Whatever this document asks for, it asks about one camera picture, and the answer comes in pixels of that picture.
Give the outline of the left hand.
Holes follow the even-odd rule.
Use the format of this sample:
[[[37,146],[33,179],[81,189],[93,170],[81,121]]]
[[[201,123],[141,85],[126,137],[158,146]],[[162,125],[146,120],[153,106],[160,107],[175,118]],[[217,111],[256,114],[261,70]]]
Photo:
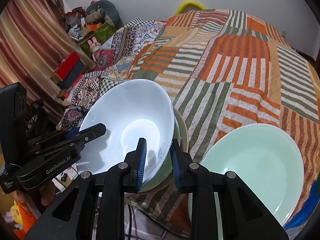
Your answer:
[[[41,204],[48,206],[55,199],[55,184],[49,181],[42,191]]]

